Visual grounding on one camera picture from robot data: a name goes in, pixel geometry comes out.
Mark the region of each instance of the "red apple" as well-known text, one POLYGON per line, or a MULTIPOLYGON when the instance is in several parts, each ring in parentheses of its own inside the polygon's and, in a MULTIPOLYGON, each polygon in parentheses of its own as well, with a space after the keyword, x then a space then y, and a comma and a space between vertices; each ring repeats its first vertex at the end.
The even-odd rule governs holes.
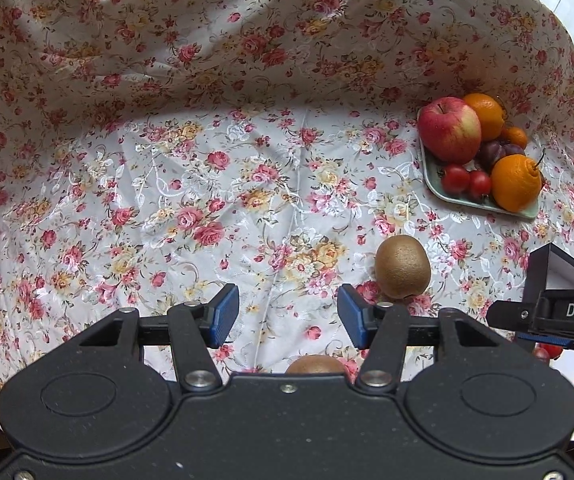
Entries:
POLYGON ((420 109, 418 134, 439 160, 467 164, 480 148, 480 121, 473 108, 457 97, 442 97, 420 109))

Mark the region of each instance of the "green plate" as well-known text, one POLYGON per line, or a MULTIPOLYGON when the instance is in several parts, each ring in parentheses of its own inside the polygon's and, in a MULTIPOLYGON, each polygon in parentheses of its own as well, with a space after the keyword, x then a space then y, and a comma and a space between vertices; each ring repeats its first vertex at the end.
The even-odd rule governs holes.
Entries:
POLYGON ((492 211, 494 213, 500 213, 504 215, 517 216, 527 220, 533 220, 538 215, 538 211, 540 210, 538 206, 538 199, 535 199, 531 205, 522 211, 511 213, 506 209, 498 207, 496 202, 494 202, 494 200, 491 198, 485 198, 482 202, 474 202, 473 200, 468 200, 467 198, 459 198, 447 195, 442 189, 440 177, 438 176, 440 165, 437 163, 436 158, 429 151, 424 150, 424 146, 422 145, 422 142, 420 142, 420 139, 418 140, 420 143, 420 153, 422 156, 422 172, 424 173, 424 181, 427 183, 429 189, 432 190, 432 193, 438 198, 443 199, 445 202, 451 202, 452 204, 466 205, 468 207, 475 207, 476 209, 483 209, 485 211, 492 211))

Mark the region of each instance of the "square plate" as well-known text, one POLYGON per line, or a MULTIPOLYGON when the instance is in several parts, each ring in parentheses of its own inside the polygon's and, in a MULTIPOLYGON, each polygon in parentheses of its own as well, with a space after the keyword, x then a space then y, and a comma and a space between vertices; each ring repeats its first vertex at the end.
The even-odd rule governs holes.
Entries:
POLYGON ((442 184, 440 182, 440 176, 438 175, 438 170, 440 165, 436 161, 436 158, 429 152, 425 151, 422 142, 420 142, 420 154, 422 156, 422 172, 424 173, 424 181, 426 182, 432 193, 438 198, 443 199, 445 202, 451 202, 452 204, 465 205, 468 207, 475 207, 476 209, 483 209, 485 211, 492 211, 494 213, 501 213, 505 215, 517 216, 519 218, 524 218, 525 220, 533 220, 540 211, 538 206, 538 199, 535 199, 528 207, 519 211, 517 213, 512 213, 499 207, 494 200, 489 197, 485 198, 482 202, 474 202, 468 198, 449 196, 442 189, 442 184))

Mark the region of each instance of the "brown kiwi fruit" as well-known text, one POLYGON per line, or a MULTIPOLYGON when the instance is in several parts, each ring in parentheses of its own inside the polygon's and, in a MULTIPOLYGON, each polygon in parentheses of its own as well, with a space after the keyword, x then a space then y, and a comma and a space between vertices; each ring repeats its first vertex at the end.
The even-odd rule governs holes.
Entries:
POLYGON ((329 355, 303 355, 289 365, 288 374, 343 374, 344 365, 329 355))
POLYGON ((432 279, 432 267, 422 244, 407 235, 387 238, 376 252, 376 281, 393 300, 422 294, 432 279))

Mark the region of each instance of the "floral tablecloth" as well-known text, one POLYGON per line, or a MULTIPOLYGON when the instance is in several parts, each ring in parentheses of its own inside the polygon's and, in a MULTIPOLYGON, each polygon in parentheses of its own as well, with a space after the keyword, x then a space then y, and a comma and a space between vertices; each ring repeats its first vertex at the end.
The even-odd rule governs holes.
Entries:
MULTIPOLYGON (((424 316, 483 319, 529 251, 574 256, 574 48, 537 0, 0 0, 0 388, 120 306, 226 282, 225 377, 322 352, 355 375, 335 291, 374 301, 398 233, 433 266, 424 316), (423 184, 416 110, 474 90, 545 148, 533 222, 423 184)), ((168 349, 145 361, 173 378, 168 349)))

